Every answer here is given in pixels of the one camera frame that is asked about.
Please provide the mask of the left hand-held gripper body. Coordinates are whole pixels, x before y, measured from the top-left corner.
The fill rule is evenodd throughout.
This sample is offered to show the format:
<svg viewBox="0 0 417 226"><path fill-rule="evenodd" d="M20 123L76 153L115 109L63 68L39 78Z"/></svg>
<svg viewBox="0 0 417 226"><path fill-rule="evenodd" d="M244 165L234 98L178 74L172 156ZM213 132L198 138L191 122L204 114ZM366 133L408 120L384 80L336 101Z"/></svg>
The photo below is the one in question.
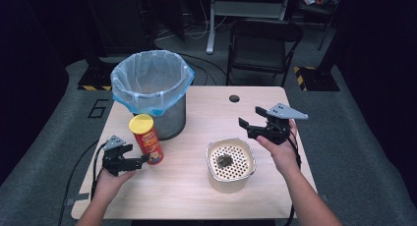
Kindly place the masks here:
<svg viewBox="0 0 417 226"><path fill-rule="evenodd" d="M102 167L107 169L113 176L118 176L122 171L132 171L134 169L133 161L126 159L124 154L119 150L126 142L117 136L112 136L104 145L104 154L102 157Z"/></svg>

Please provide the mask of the brown tea bag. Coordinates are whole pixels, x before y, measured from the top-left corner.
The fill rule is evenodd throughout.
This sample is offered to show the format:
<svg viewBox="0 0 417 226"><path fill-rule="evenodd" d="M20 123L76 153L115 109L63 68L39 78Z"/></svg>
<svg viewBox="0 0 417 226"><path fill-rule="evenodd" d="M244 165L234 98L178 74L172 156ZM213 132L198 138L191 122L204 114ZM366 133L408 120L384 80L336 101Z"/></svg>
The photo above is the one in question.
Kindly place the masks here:
<svg viewBox="0 0 417 226"><path fill-rule="evenodd" d="M219 155L216 159L217 166L222 169L233 163L233 158L228 154Z"/></svg>

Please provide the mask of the red chip can yellow lid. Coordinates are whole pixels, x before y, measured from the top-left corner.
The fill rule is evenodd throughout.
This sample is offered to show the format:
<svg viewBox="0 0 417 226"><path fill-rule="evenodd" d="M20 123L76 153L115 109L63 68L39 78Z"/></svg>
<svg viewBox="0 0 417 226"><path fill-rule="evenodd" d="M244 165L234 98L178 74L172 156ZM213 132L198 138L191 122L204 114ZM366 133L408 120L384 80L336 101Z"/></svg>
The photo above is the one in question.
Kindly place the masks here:
<svg viewBox="0 0 417 226"><path fill-rule="evenodd" d="M163 160L163 151L153 125L154 121L148 114L136 115L129 122L129 129L142 153L149 156L150 165L158 164Z"/></svg>

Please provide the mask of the person's right hand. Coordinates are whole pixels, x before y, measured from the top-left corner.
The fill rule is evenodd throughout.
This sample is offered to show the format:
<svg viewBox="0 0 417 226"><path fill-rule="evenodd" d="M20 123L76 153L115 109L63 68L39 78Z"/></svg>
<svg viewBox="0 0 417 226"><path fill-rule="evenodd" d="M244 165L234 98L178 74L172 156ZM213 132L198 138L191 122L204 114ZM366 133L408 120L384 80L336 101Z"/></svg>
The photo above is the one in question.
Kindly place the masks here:
<svg viewBox="0 0 417 226"><path fill-rule="evenodd" d="M297 163L297 154L294 150L297 146L297 127L293 120L289 121L289 125L290 135L288 140L281 144L272 143L263 136L256 138L256 141L270 153L276 169L285 179L301 173Z"/></svg>

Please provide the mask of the black equipment cabinet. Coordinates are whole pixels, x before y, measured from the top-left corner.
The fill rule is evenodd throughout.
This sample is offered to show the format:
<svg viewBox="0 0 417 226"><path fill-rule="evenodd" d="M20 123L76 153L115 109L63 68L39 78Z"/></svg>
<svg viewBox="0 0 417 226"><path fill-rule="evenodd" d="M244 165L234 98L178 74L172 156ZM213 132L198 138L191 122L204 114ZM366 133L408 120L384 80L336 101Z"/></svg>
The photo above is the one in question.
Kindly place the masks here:
<svg viewBox="0 0 417 226"><path fill-rule="evenodd" d="M107 54L150 49L142 0L87 0Z"/></svg>

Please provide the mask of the black folding chair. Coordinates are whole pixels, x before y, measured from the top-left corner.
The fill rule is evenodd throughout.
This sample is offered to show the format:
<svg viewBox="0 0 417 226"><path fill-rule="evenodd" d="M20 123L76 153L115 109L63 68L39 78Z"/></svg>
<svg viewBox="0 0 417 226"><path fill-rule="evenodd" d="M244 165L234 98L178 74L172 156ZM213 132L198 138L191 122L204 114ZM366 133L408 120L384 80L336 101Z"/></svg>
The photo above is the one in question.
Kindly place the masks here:
<svg viewBox="0 0 417 226"><path fill-rule="evenodd" d="M233 23L228 44L226 81L233 70L282 75L285 85L295 49L303 38L302 29L286 21L241 19Z"/></svg>

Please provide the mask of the grey metal trash bin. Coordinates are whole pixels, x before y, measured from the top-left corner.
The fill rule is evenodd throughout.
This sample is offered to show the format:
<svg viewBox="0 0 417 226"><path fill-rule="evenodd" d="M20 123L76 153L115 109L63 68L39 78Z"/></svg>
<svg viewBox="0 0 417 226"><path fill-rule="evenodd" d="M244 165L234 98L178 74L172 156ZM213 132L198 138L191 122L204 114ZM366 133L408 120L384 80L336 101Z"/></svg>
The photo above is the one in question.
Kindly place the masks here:
<svg viewBox="0 0 417 226"><path fill-rule="evenodd" d="M160 141L167 141L178 136L186 125L186 95L183 95L169 107L157 107L156 104L144 104L133 112L129 129L135 135L153 129Z"/></svg>

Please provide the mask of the beige strainer container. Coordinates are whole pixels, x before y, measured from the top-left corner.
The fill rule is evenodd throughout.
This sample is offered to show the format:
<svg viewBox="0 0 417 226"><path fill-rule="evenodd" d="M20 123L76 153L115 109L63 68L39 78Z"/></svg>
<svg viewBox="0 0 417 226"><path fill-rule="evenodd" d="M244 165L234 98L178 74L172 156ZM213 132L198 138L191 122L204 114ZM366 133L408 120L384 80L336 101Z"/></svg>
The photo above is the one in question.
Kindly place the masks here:
<svg viewBox="0 0 417 226"><path fill-rule="evenodd" d="M220 169L216 159L228 154L233 158L230 166ZM242 190L256 171L256 160L250 146L239 138L220 139L211 142L206 150L208 180L211 186L223 194Z"/></svg>

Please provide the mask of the white desk frame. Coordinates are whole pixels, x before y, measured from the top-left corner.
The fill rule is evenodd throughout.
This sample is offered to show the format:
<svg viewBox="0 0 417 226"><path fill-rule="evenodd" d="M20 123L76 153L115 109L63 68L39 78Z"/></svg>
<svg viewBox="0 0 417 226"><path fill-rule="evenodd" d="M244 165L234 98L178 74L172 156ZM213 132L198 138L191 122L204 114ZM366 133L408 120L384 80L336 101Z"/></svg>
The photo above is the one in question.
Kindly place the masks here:
<svg viewBox="0 0 417 226"><path fill-rule="evenodd" d="M245 17L245 18L268 18L283 20L288 6L288 0L281 3L239 2L210 0L209 9L209 32L206 53L213 53L215 40L216 16Z"/></svg>

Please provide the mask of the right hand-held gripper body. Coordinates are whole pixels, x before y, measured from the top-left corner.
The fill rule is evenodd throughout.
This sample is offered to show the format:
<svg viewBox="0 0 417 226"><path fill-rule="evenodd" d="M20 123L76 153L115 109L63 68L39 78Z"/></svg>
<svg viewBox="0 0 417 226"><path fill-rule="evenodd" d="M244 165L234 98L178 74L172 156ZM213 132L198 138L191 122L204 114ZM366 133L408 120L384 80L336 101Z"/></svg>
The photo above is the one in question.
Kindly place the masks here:
<svg viewBox="0 0 417 226"><path fill-rule="evenodd" d="M275 144L285 142L290 135L290 119L307 120L309 116L295 110L285 104L277 103L267 110L269 118L264 127L252 126L249 124L247 136L249 139L256 139L263 136Z"/></svg>

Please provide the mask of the person's left hand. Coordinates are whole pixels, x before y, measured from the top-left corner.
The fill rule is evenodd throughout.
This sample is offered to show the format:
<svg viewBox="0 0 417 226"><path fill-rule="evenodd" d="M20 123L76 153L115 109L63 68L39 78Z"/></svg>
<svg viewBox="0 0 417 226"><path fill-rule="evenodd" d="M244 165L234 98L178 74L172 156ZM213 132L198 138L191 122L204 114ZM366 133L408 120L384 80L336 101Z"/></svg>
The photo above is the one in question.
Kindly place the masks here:
<svg viewBox="0 0 417 226"><path fill-rule="evenodd" d="M135 174L135 171L128 171L120 176L113 176L107 169L102 169L97 180L93 198L110 204L117 196L121 187Z"/></svg>

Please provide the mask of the blue plastic bin liner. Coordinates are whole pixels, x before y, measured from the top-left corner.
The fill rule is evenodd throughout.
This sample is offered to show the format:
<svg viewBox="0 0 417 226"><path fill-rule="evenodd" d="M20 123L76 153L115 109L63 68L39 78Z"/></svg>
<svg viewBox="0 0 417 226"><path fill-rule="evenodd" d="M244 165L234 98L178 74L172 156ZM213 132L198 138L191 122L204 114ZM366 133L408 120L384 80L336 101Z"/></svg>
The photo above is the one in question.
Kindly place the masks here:
<svg viewBox="0 0 417 226"><path fill-rule="evenodd" d="M113 99L131 113L162 116L186 93L195 72L167 50L136 53L111 72Z"/></svg>

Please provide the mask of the black stand base hazard stripe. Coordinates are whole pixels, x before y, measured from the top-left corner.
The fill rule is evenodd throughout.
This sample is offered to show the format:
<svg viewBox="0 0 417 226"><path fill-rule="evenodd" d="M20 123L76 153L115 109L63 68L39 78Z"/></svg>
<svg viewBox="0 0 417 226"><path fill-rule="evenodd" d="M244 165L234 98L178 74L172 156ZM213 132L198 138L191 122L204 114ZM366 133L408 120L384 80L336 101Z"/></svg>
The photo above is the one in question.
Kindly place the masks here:
<svg viewBox="0 0 417 226"><path fill-rule="evenodd" d="M111 90L110 74L116 63L97 61L90 64L78 82L82 90Z"/></svg>
<svg viewBox="0 0 417 226"><path fill-rule="evenodd" d="M332 74L324 74L315 67L295 67L294 72L303 91L339 91Z"/></svg>

